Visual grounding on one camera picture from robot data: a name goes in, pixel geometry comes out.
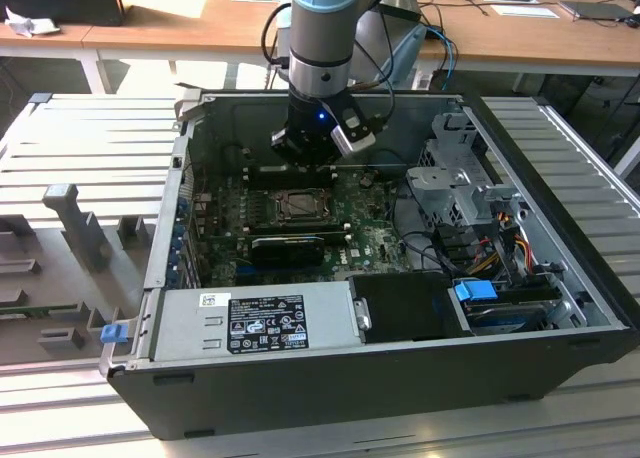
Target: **motherboard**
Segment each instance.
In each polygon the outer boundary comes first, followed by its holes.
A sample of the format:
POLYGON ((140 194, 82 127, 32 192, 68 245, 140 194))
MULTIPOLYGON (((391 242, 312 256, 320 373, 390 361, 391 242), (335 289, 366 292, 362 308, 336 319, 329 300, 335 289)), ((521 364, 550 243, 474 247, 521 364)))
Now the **motherboard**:
POLYGON ((410 270, 390 215, 393 181, 366 167, 333 170, 322 187, 304 180, 214 178, 196 196, 203 285, 345 280, 410 270))

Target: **cable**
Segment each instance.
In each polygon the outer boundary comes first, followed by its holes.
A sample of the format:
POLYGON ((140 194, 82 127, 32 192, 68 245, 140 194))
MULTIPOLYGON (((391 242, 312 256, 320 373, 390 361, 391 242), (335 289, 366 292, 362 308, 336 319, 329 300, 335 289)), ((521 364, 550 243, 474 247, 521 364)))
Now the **cable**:
MULTIPOLYGON (((450 8, 463 8, 465 6, 493 6, 493 5, 497 5, 499 3, 474 3, 474 4, 470 4, 470 3, 465 3, 465 4, 456 4, 456 3, 438 3, 438 6, 447 6, 450 8)), ((540 3, 509 3, 509 6, 541 6, 541 5, 557 5, 558 2, 556 1, 541 1, 540 3)), ((429 5, 434 5, 434 3, 419 3, 419 5, 422 6, 429 6, 429 5)))
POLYGON ((533 253, 531 252, 531 245, 520 235, 514 235, 516 243, 522 247, 524 253, 524 266, 527 271, 533 270, 533 253))
MULTIPOLYGON (((362 54, 376 68, 376 70, 378 71, 378 74, 380 75, 380 78, 378 78, 377 82, 373 82, 371 84, 364 84, 364 85, 365 86, 373 85, 372 87, 374 87, 374 86, 378 86, 378 85, 381 85, 381 84, 384 83, 384 84, 386 84, 387 89, 389 90, 389 98, 391 100, 391 104, 389 105, 389 111, 387 111, 387 114, 382 118, 382 121, 386 124, 386 123, 389 122, 389 120, 391 119, 391 116, 393 115, 393 112, 396 109, 396 94, 395 94, 395 91, 393 89, 393 85, 391 84, 391 76, 393 75, 393 71, 394 71, 394 67, 395 67, 395 58, 393 56, 393 45, 391 44, 391 36, 389 35, 389 28, 387 27, 387 20, 385 19, 384 13, 382 12, 382 10, 380 8, 378 8, 378 12, 380 14, 380 19, 382 20, 382 26, 384 27, 384 32, 385 32, 385 35, 387 37, 387 45, 389 47, 389 71, 387 72, 387 74, 385 74, 384 71, 382 71, 382 68, 380 68, 380 66, 378 65, 376 60, 373 59, 371 54, 364 48, 364 46, 362 46, 360 44, 360 42, 358 42, 358 40, 355 40, 354 43, 355 43, 356 47, 362 52, 362 54)), ((351 88, 352 91, 354 89, 362 89, 362 87, 356 88, 354 86, 354 87, 351 88)))
POLYGON ((475 275, 476 273, 486 270, 489 266, 499 261, 500 261, 500 256, 498 255, 498 252, 497 251, 493 252, 491 255, 485 258, 484 261, 468 269, 467 273, 469 273, 470 275, 475 275))
POLYGON ((283 3, 279 5, 275 10, 271 12, 269 17, 267 18, 267 21, 264 23, 264 27, 262 28, 262 34, 260 35, 260 48, 262 49, 262 54, 264 55, 264 59, 267 60, 267 63, 271 65, 284 66, 284 61, 280 59, 274 60, 272 57, 269 56, 269 53, 267 52, 267 33, 269 32, 271 23, 273 22, 275 17, 278 16, 278 13, 290 7, 291 7, 291 3, 283 3))
POLYGON ((9 102, 7 103, 7 110, 9 110, 9 114, 11 115, 11 117, 15 118, 16 114, 13 112, 15 108, 13 106, 13 88, 11 87, 7 79, 4 76, 2 76, 2 74, 0 74, 0 80, 2 80, 4 85, 7 87, 7 90, 9 90, 9 102))
POLYGON ((442 85, 442 90, 446 90, 447 89, 447 84, 449 82, 449 79, 451 78, 451 76, 453 75, 453 70, 455 68, 455 61, 454 61, 454 55, 453 55, 453 48, 452 48, 452 44, 451 41, 442 33, 440 33, 438 30, 434 29, 434 28, 429 28, 429 31, 431 33, 433 33, 434 35, 436 35, 438 38, 440 38, 440 40, 442 40, 442 42, 444 43, 446 49, 447 49, 447 53, 449 56, 449 69, 447 70, 447 78, 445 79, 443 85, 442 85))
POLYGON ((273 84, 276 82, 276 76, 278 76, 278 70, 273 70, 273 76, 271 77, 271 83, 269 83, 269 89, 273 90, 273 84))
POLYGON ((384 80, 389 83, 391 86, 391 82, 389 81, 393 76, 393 70, 395 67, 395 58, 393 56, 393 45, 391 44, 391 36, 389 35, 389 28, 387 28, 387 20, 384 17, 384 13, 380 8, 378 8, 378 13, 380 14, 380 19, 382 20, 382 26, 384 27, 384 34, 387 37, 387 46, 389 47, 389 73, 385 76, 384 80))
MULTIPOLYGON (((278 32, 276 31, 276 34, 273 37, 273 43, 271 44, 271 50, 269 51, 269 60, 273 60, 273 54, 276 51, 276 44, 278 42, 278 32)), ((271 86, 273 86, 273 81, 275 80, 275 73, 277 73, 277 70, 274 73, 274 78, 271 79, 271 85, 269 85, 269 78, 271 78, 271 69, 273 68, 273 65, 271 64, 271 61, 269 61, 269 64, 267 65, 267 76, 264 80, 264 89, 268 89, 271 86)))
POLYGON ((369 153, 369 156, 367 158, 367 163, 366 164, 367 165, 370 164, 372 156, 375 156, 377 153, 383 153, 383 152, 386 152, 386 153, 389 153, 389 154, 395 156, 398 159, 398 161, 400 161, 400 163, 402 163, 407 168, 411 168, 413 166, 413 165, 409 164, 409 162, 407 160, 402 158, 402 156, 400 156, 400 154, 397 151, 395 151, 395 150, 393 150, 391 148, 386 148, 386 147, 385 148, 376 148, 371 153, 369 153))
POLYGON ((404 233, 404 234, 400 234, 400 232, 398 231, 398 227, 396 225, 396 206, 398 204, 398 191, 400 190, 400 187, 398 185, 398 187, 396 188, 396 193, 395 193, 395 197, 393 200, 393 204, 391 205, 391 216, 389 217, 389 221, 391 222, 391 228, 393 229, 393 232, 400 238, 400 241, 402 241, 402 243, 404 243, 404 245, 410 249, 411 251, 417 253, 418 255, 420 255, 423 258, 428 258, 431 261, 433 261, 434 263, 437 263, 440 267, 442 267, 442 263, 440 262, 440 260, 438 260, 437 258, 434 258, 433 256, 429 255, 428 253, 425 253, 423 250, 420 250, 419 248, 413 246, 411 243, 408 243, 406 241, 406 238, 409 236, 413 236, 413 235, 420 235, 420 236, 424 236, 424 237, 429 237, 428 232, 426 231, 410 231, 408 233, 404 233))
POLYGON ((473 0, 464 0, 464 1, 468 1, 468 2, 469 2, 469 3, 471 3, 473 6, 475 6, 476 8, 478 8, 478 9, 480 10, 480 12, 481 12, 484 16, 489 16, 489 13, 487 13, 486 11, 484 11, 484 10, 482 9, 482 7, 481 7, 481 6, 478 6, 478 4, 477 4, 475 1, 473 1, 473 0))
POLYGON ((434 34, 438 36, 438 38, 441 39, 445 47, 445 54, 444 54, 444 57, 442 58, 442 63, 440 64, 438 71, 442 71, 444 69, 445 63, 447 62, 447 59, 449 60, 449 71, 447 72, 447 78, 442 85, 442 90, 446 90, 448 81, 453 75, 453 72, 456 69, 456 65, 458 64, 458 56, 459 56, 458 45, 456 45, 453 40, 447 37, 447 32, 444 27, 444 19, 442 17, 442 12, 440 11, 440 8, 439 8, 442 5, 437 5, 435 3, 427 3, 427 4, 420 5, 420 12, 422 13, 422 16, 424 17, 425 21, 428 22, 423 9, 427 6, 433 6, 436 9, 436 12, 438 13, 438 19, 440 21, 440 29, 442 30, 442 33, 440 33, 438 30, 432 27, 429 27, 429 30, 432 31, 434 34))

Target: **laptop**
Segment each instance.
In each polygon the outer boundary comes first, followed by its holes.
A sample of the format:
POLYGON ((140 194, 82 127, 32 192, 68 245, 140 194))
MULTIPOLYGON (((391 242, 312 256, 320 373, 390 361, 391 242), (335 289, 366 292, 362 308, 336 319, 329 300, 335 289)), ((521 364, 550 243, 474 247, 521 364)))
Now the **laptop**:
POLYGON ((582 1, 561 1, 560 6, 576 18, 585 20, 611 20, 629 18, 633 13, 611 3, 587 3, 582 1))

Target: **blue latch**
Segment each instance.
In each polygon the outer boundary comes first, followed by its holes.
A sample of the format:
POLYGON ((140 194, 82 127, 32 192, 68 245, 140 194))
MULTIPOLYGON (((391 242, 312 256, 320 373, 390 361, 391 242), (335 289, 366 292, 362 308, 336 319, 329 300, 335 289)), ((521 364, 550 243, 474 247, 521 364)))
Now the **blue latch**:
POLYGON ((128 341, 128 329, 129 325, 127 324, 104 325, 100 334, 100 341, 102 343, 126 343, 128 341))
POLYGON ((498 298, 493 283, 486 280, 463 281, 456 285, 454 290, 460 301, 495 300, 498 298))

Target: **white tissue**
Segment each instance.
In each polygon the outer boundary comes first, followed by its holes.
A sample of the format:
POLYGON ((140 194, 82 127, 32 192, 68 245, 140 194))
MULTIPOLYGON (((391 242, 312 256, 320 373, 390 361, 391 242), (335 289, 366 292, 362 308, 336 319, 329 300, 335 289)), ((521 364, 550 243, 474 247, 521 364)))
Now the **white tissue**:
POLYGON ((31 38, 33 35, 44 35, 60 31, 60 28, 48 18, 32 20, 31 18, 25 18, 12 12, 8 7, 5 7, 5 10, 8 18, 4 20, 4 24, 9 26, 18 35, 31 38))

